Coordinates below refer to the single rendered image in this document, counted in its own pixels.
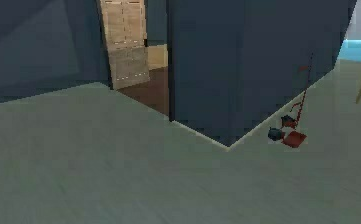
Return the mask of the light wooden room door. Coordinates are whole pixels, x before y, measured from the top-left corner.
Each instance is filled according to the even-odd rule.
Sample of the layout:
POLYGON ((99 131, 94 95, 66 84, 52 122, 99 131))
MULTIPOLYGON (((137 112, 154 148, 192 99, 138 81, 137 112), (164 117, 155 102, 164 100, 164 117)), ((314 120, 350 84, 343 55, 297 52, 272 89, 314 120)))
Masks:
POLYGON ((100 0, 100 6, 113 88, 149 81, 144 0, 100 0))

